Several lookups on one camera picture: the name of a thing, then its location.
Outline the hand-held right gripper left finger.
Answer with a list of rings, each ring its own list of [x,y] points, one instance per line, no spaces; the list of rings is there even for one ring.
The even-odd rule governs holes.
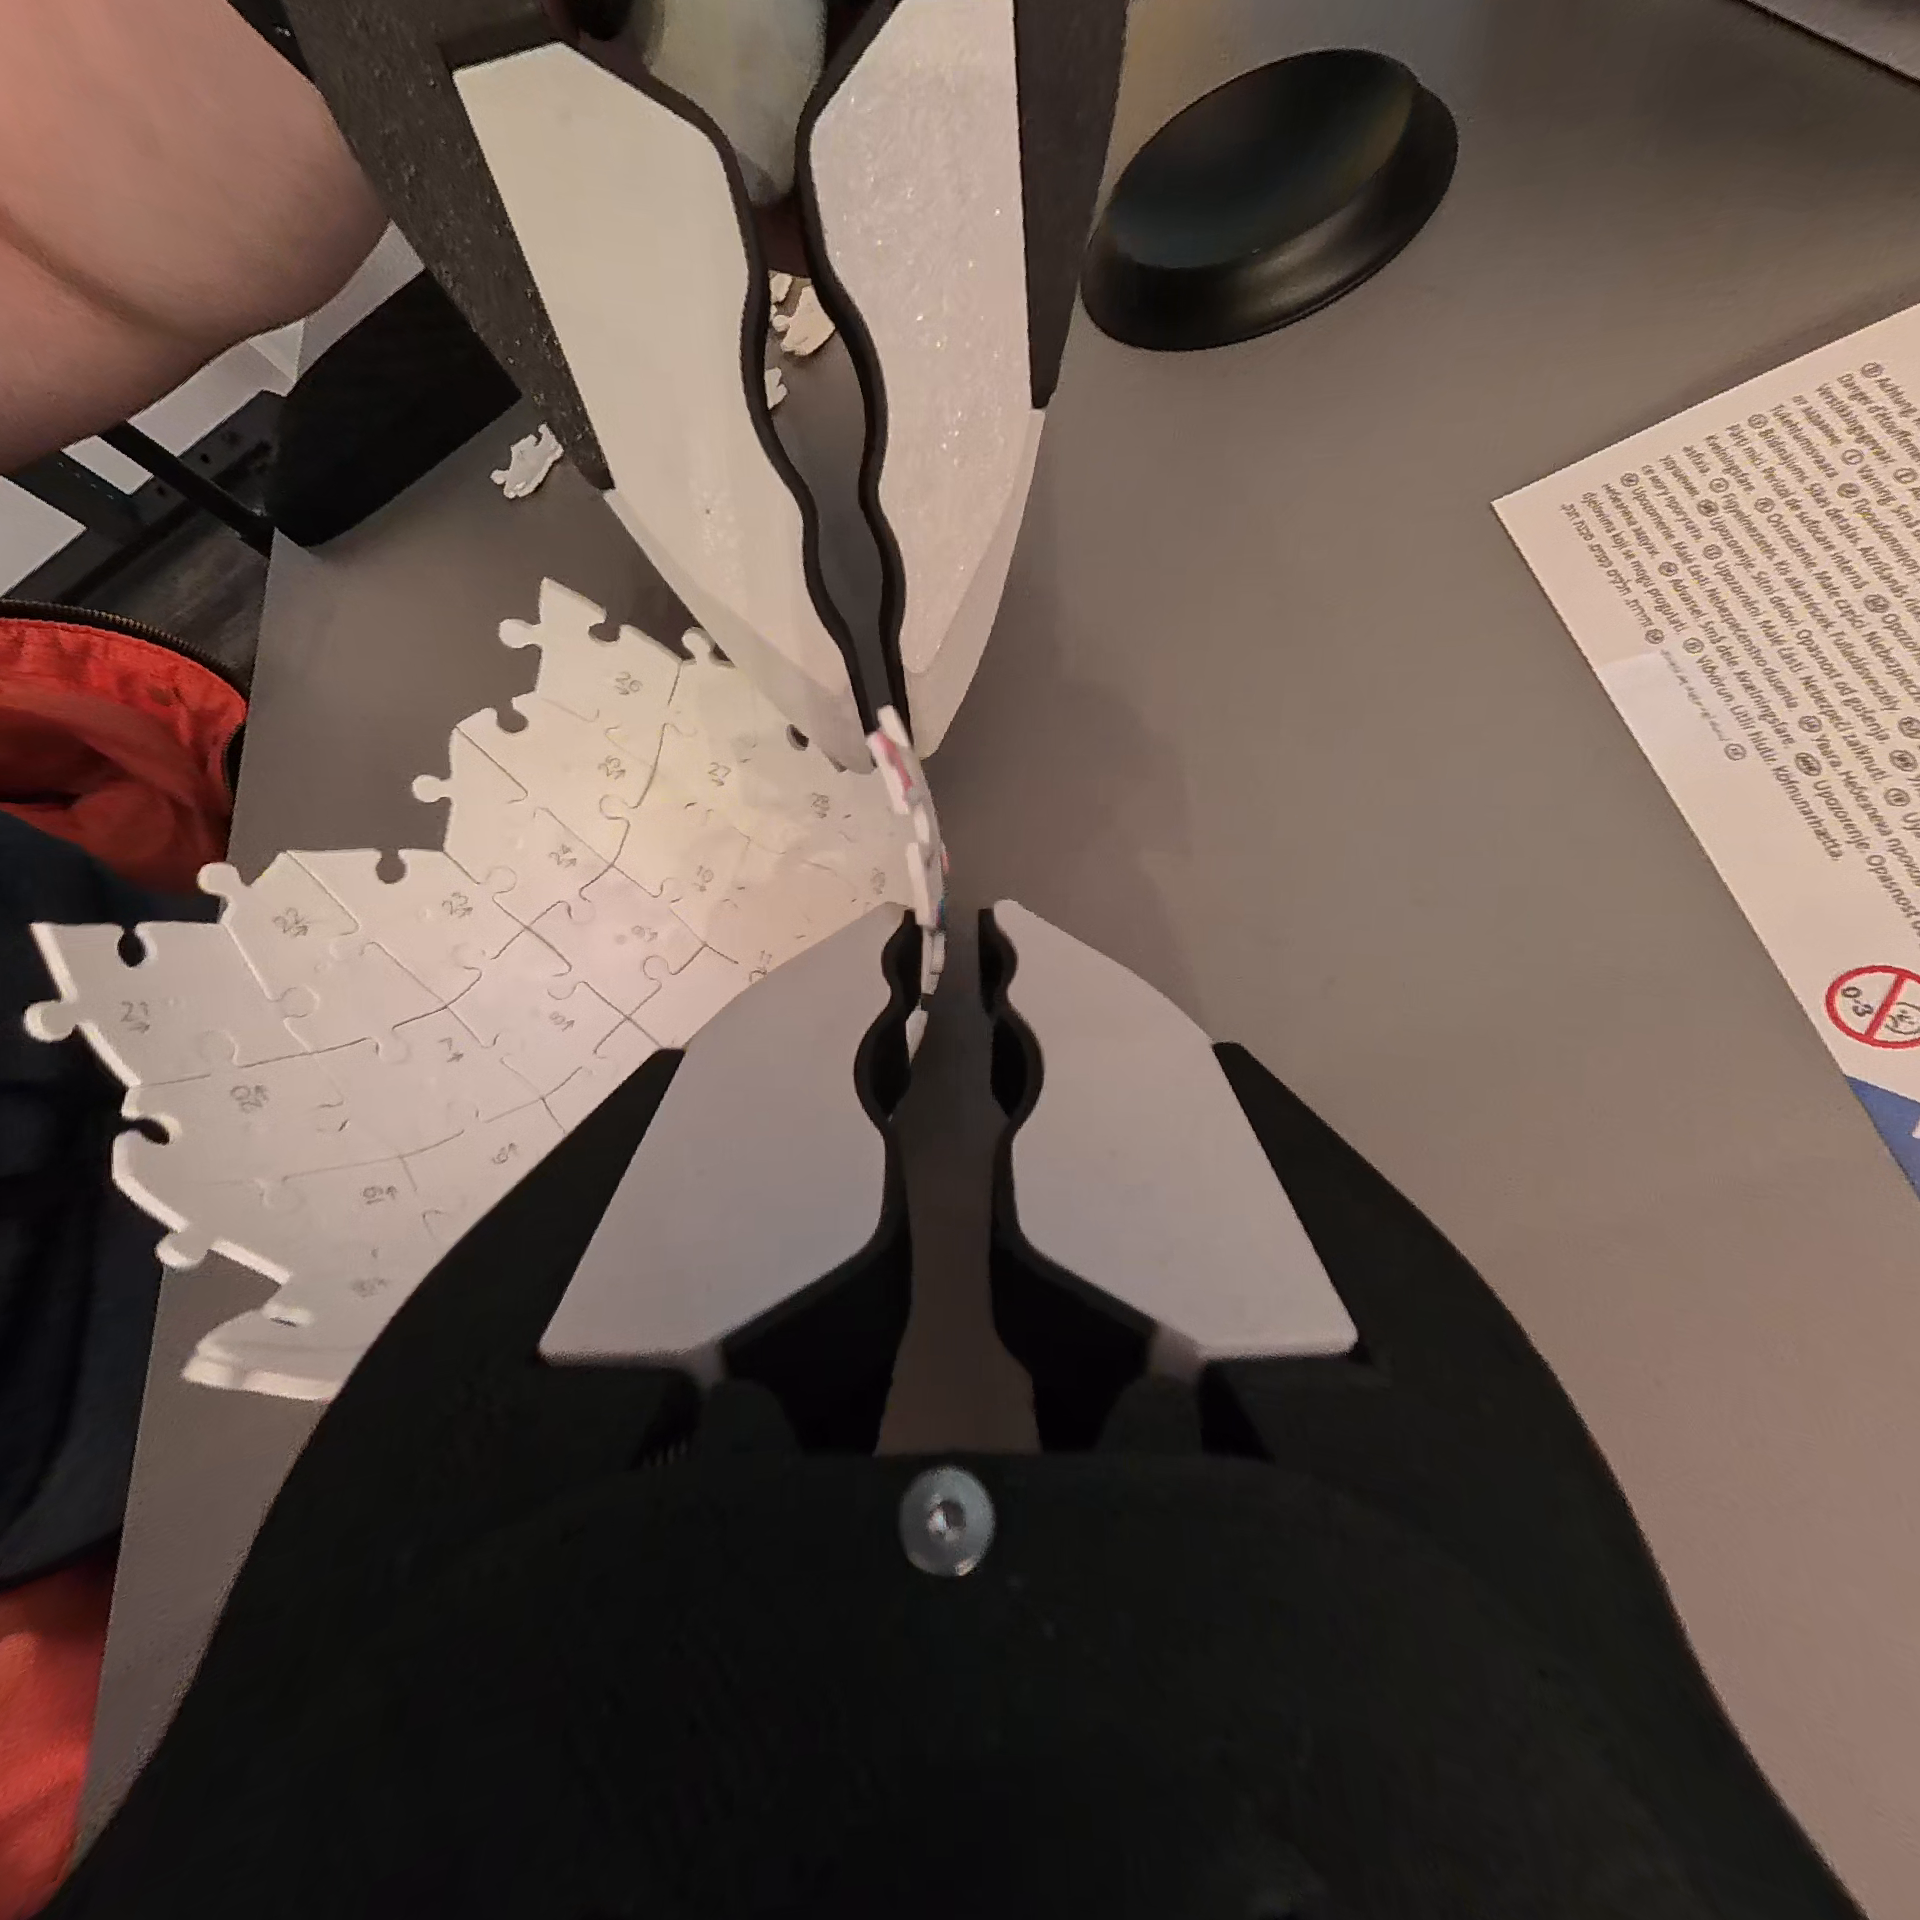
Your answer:
[[[895,1108],[918,916],[877,905],[678,1057],[551,1330],[551,1368],[769,1392],[803,1448],[877,1448],[910,1313]]]

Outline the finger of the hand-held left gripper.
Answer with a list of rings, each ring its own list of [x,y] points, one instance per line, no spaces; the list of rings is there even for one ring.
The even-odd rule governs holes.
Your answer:
[[[769,288],[719,124],[575,40],[450,68],[608,467],[608,505],[727,660],[843,770],[870,697],[824,589],[815,500],[762,397]]]
[[[1011,8],[877,8],[803,104],[801,200],[870,403],[881,636],[937,750],[994,632],[1041,443]]]

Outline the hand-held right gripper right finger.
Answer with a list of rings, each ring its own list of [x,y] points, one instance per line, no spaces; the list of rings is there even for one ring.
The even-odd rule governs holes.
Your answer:
[[[1037,1441],[1093,1448],[1136,1377],[1360,1348],[1216,1044],[1021,902],[975,915],[991,1305]]]

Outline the pile of white puzzle pieces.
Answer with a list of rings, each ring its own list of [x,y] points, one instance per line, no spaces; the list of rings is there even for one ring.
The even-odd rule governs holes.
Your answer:
[[[784,397],[784,362],[824,353],[836,343],[836,320],[815,300],[815,288],[803,276],[769,276],[769,334],[762,334],[762,397],[769,409]],[[535,421],[535,438],[517,438],[505,450],[505,467],[486,474],[486,481],[505,500],[527,500],[551,481],[551,474],[561,467],[561,443],[551,421]]]

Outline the half built puzzle ball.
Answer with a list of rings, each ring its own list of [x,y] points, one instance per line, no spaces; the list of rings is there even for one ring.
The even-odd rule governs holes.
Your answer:
[[[330,1404],[397,1303],[631,1070],[870,905],[910,915],[881,778],[815,750],[707,632],[598,636],[541,576],[505,651],[535,686],[448,736],[439,848],[201,873],[207,923],[34,923],[53,1000],[126,1088],[113,1187],[152,1260],[272,1292],[198,1337],[187,1383]]]

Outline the small curved puzzle piece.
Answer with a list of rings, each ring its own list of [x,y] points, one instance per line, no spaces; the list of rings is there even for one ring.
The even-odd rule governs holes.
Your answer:
[[[870,755],[877,755],[895,820],[908,823],[908,889],[910,889],[910,916],[922,933],[918,999],[932,1010],[932,999],[942,984],[942,959],[945,959],[945,848],[942,848],[937,799],[922,781],[922,755],[918,755],[895,706],[877,712]]]

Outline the black round ball stand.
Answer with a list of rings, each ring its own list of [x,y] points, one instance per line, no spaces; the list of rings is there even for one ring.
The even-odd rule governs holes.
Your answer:
[[[1182,109],[1114,178],[1085,314],[1142,353],[1209,353],[1384,276],[1452,178],[1452,116],[1400,58],[1309,46]]]

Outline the person's left hand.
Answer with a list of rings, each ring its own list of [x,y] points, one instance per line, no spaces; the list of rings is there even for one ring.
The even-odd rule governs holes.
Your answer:
[[[0,8],[0,467],[306,320],[388,213],[330,104],[216,0]]]

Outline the black jacket with orange lining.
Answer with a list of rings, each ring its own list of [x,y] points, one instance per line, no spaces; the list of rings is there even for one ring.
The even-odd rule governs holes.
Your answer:
[[[95,626],[7,611],[0,808],[126,885],[193,894],[229,853],[247,692]],[[106,1645],[113,1549],[0,1590],[0,1913],[34,1913],[72,1856]]]

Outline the person's dark blue shirt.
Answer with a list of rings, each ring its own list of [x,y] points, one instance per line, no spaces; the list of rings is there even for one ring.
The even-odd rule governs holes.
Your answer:
[[[0,1589],[106,1549],[126,1529],[161,1229],[113,1187],[126,1088],[86,1039],[39,1044],[53,1000],[28,923],[207,923],[207,894],[152,894],[95,853],[0,823]]]

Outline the white instruction leaflet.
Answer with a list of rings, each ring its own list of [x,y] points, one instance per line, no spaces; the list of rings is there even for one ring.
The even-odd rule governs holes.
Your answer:
[[[1920,313],[1499,518],[1920,1183]]]

